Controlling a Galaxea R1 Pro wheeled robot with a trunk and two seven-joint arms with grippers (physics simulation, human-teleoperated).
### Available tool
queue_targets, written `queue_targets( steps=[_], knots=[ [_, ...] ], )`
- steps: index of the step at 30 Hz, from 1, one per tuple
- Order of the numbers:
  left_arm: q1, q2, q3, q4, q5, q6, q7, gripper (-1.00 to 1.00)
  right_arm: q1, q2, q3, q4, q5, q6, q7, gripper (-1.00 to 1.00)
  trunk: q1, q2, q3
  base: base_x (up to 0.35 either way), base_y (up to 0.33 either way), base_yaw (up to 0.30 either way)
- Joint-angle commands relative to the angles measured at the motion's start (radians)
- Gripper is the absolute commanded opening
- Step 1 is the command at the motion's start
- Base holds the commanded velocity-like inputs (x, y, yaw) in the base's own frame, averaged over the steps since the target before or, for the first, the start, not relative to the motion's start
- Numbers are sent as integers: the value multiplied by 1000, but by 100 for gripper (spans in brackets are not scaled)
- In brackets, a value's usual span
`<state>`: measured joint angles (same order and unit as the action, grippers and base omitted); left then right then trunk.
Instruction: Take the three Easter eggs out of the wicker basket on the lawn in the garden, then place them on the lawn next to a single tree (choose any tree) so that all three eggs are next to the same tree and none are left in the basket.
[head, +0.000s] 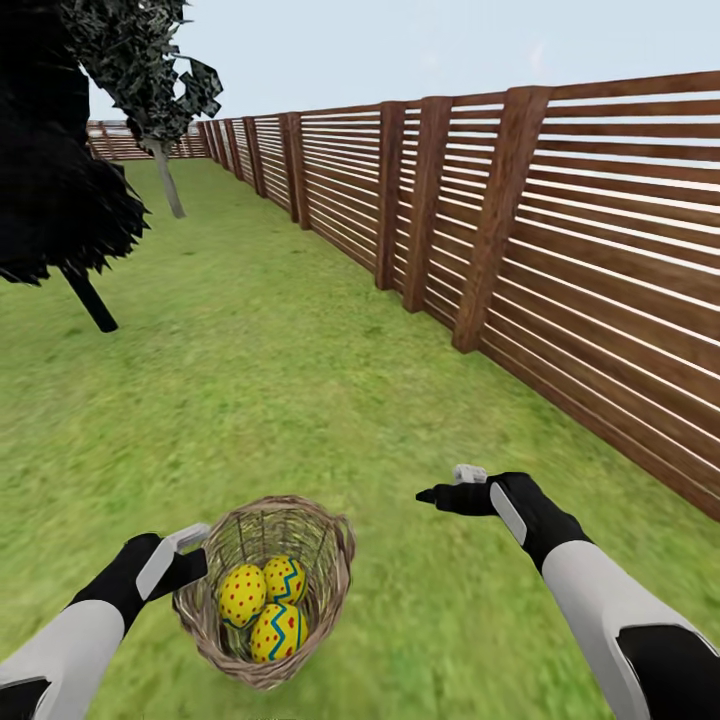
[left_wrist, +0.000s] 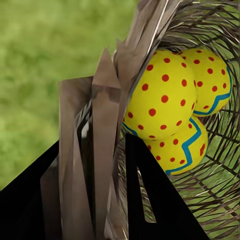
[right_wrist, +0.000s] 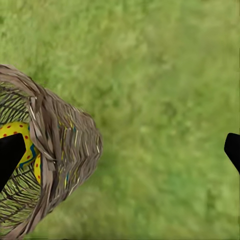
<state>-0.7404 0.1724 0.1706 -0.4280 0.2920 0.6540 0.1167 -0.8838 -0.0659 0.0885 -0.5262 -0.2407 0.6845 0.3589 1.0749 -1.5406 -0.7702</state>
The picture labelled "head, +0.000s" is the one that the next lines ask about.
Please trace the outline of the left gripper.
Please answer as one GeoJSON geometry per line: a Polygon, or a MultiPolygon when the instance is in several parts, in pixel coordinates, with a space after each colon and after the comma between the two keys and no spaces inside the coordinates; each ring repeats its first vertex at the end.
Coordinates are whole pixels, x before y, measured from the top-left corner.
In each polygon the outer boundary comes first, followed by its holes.
{"type": "MultiPolygon", "coordinates": [[[[207,576],[207,554],[202,548],[197,548],[189,554],[178,554],[179,570],[175,577],[167,586],[163,588],[155,588],[150,596],[150,600],[158,600],[162,596],[166,596],[168,592],[182,589],[185,585],[207,576]]],[[[148,600],[148,602],[151,602],[148,600]]]]}

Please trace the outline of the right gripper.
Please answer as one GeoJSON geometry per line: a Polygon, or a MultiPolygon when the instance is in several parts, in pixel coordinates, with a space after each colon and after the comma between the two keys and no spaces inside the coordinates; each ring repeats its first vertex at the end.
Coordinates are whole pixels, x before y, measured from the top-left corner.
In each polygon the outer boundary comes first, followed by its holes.
{"type": "Polygon", "coordinates": [[[463,485],[447,485],[437,483],[433,489],[425,489],[415,493],[417,501],[433,503],[440,511],[450,511],[457,515],[478,516],[478,510],[472,506],[472,488],[476,483],[463,485]]]}

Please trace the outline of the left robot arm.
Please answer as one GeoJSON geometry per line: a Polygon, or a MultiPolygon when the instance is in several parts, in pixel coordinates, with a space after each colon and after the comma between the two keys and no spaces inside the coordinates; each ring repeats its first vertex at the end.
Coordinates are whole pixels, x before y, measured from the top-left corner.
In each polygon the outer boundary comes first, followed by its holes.
{"type": "Polygon", "coordinates": [[[150,600],[207,576],[197,523],[136,538],[35,638],[0,664],[0,720],[83,720],[132,622],[150,600]]]}

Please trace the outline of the wicker basket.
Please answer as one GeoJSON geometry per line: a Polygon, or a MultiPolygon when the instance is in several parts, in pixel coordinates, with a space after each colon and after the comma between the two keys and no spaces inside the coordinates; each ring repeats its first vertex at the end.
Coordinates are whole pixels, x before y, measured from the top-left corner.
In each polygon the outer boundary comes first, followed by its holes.
{"type": "MultiPolygon", "coordinates": [[[[293,530],[288,522],[286,515],[278,520],[277,530],[282,535],[273,541],[284,555],[289,554],[288,550],[294,550],[297,544],[294,538],[288,536],[293,530]]],[[[173,591],[172,609],[177,613],[181,627],[190,633],[197,643],[197,653],[217,671],[228,675],[232,681],[246,683],[262,693],[276,689],[284,681],[289,681],[317,652],[321,643],[331,636],[341,618],[341,609],[351,584],[351,563],[357,556],[357,534],[353,522],[344,514],[331,515],[308,497],[277,495],[261,497],[249,505],[228,511],[215,521],[211,534],[209,538],[199,542],[199,548],[204,549],[207,554],[208,575],[173,591]],[[264,525],[267,522],[267,513],[276,512],[302,513],[302,518],[308,521],[316,520],[322,526],[322,539],[327,539],[331,532],[332,547],[326,554],[329,565],[319,568],[318,562],[314,561],[307,575],[311,626],[308,641],[293,656],[256,664],[250,650],[254,624],[243,629],[243,644],[246,648],[243,650],[243,658],[240,658],[236,655],[241,651],[240,646],[232,646],[230,629],[220,620],[218,587],[224,586],[231,567],[225,559],[222,548],[225,542],[219,538],[219,534],[230,524],[234,524],[236,532],[242,532],[246,516],[251,513],[259,513],[259,522],[264,525]],[[213,569],[216,556],[219,566],[217,572],[213,569]]],[[[262,555],[248,561],[248,565],[265,566],[271,559],[270,555],[262,555]]]]}

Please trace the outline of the easter egg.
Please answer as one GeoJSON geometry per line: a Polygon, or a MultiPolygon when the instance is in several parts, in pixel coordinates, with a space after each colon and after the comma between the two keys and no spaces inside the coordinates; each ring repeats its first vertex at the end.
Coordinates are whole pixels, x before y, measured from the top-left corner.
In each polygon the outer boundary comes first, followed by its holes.
{"type": "Polygon", "coordinates": [[[243,633],[262,614],[267,603],[267,580],[262,567],[248,561],[230,569],[224,586],[218,587],[218,612],[224,626],[232,633],[243,633]]]}
{"type": "Polygon", "coordinates": [[[300,606],[308,597],[307,570],[294,556],[278,553],[262,566],[267,580],[267,603],[285,601],[300,606]]]}
{"type": "Polygon", "coordinates": [[[269,603],[252,629],[250,650],[255,663],[293,656],[308,641],[310,630],[310,622],[298,606],[285,601],[269,603]]]}

